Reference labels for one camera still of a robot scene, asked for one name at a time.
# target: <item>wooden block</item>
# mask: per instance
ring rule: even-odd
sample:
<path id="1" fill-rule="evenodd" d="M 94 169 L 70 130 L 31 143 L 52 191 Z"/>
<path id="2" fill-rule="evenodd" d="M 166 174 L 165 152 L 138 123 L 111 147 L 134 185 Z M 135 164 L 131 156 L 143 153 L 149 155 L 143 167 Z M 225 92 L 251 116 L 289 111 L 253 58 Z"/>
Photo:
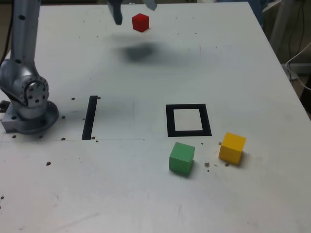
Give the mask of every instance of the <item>wooden block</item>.
<path id="1" fill-rule="evenodd" d="M 142 33 L 149 28 L 149 17 L 138 14 L 132 18 L 132 23 L 133 29 Z"/>
<path id="2" fill-rule="evenodd" d="M 225 162 L 239 165 L 245 141 L 245 137 L 226 133 L 220 146 L 218 158 Z"/>
<path id="3" fill-rule="evenodd" d="M 188 175 L 194 157 L 194 147 L 176 142 L 170 155 L 170 170 Z"/>

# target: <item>black square outline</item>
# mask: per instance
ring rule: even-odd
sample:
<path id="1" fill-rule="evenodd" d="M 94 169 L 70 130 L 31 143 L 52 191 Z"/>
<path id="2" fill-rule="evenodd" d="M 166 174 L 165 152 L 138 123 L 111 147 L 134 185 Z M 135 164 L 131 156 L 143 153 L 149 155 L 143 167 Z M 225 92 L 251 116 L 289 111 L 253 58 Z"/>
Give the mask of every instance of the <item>black square outline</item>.
<path id="1" fill-rule="evenodd" d="M 175 129 L 175 109 L 199 109 L 202 130 L 195 131 L 176 131 Z M 166 105 L 166 123 L 168 137 L 198 137 L 198 136 L 212 136 L 210 130 L 209 120 L 207 116 L 206 105 L 201 104 L 167 104 Z"/>

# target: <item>black tape strip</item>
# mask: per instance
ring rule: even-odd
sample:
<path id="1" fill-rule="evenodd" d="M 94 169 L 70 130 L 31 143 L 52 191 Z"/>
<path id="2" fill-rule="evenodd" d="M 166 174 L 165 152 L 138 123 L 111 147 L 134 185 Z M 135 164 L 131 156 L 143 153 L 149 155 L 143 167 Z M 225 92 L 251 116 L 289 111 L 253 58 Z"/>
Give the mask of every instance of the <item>black tape strip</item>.
<path id="1" fill-rule="evenodd" d="M 98 96 L 90 96 L 88 101 L 88 107 L 86 112 L 86 120 L 84 122 L 82 140 L 90 140 L 92 136 L 93 123 L 96 112 L 96 104 L 97 104 Z"/>

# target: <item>white tabletop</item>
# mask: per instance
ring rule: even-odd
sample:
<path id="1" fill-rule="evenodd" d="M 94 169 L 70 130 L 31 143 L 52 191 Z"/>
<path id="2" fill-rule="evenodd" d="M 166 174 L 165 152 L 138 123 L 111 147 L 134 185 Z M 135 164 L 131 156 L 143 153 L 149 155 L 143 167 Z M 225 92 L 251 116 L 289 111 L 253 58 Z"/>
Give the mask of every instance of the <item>white tabletop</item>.
<path id="1" fill-rule="evenodd" d="M 310 232 L 311 123 L 248 3 L 122 13 L 41 8 L 35 63 L 66 118 L 43 138 L 0 127 L 0 232 Z M 166 104 L 188 103 L 206 104 L 212 136 L 167 137 Z M 247 138 L 240 167 L 218 159 L 226 132 Z M 169 171 L 175 142 L 195 146 L 187 178 Z"/>

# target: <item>screw hole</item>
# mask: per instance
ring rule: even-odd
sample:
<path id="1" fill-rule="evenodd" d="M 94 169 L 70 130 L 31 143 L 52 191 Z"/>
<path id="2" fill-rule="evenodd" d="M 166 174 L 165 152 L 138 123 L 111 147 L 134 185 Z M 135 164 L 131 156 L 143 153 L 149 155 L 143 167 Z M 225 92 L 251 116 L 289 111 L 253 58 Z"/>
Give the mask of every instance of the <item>screw hole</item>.
<path id="1" fill-rule="evenodd" d="M 25 20 L 26 19 L 26 17 L 23 16 L 23 15 L 19 15 L 18 18 L 21 19 L 21 20 Z"/>

